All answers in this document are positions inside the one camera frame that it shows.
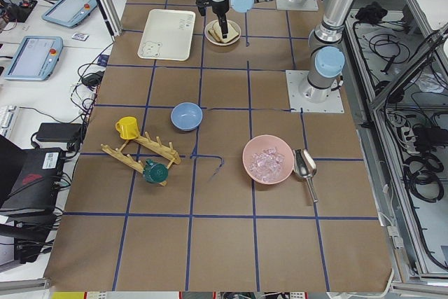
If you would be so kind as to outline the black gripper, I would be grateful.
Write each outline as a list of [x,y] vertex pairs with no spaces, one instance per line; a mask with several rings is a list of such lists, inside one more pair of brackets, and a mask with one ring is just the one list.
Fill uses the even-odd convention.
[[216,32],[220,39],[228,37],[228,23],[226,13],[229,11],[229,0],[212,1],[212,11],[217,16]]

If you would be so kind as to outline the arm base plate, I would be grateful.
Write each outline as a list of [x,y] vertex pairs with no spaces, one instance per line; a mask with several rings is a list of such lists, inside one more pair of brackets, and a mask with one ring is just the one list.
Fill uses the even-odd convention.
[[317,0],[276,0],[276,8],[284,11],[318,11]]
[[317,89],[308,81],[306,70],[286,70],[288,99],[292,112],[344,113],[338,82],[326,89]]

